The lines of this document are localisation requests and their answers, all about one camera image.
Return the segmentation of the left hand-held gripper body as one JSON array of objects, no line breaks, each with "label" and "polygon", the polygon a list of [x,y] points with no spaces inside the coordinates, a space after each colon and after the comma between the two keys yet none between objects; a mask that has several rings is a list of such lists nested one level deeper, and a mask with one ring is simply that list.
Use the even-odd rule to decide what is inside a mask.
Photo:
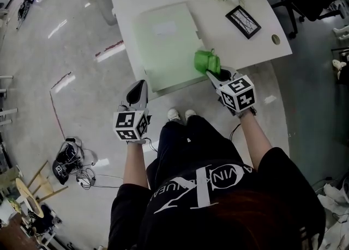
[{"label": "left hand-held gripper body", "polygon": [[150,115],[147,108],[119,105],[113,114],[113,131],[120,141],[144,144]]}]

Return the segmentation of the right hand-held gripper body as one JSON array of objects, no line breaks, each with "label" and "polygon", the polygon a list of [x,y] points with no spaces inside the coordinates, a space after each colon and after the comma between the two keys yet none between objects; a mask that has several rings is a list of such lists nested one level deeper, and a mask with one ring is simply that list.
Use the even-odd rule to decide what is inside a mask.
[{"label": "right hand-held gripper body", "polygon": [[238,118],[249,110],[256,115],[254,104],[256,103],[255,86],[247,75],[231,80],[217,89],[221,102],[233,115]]}]

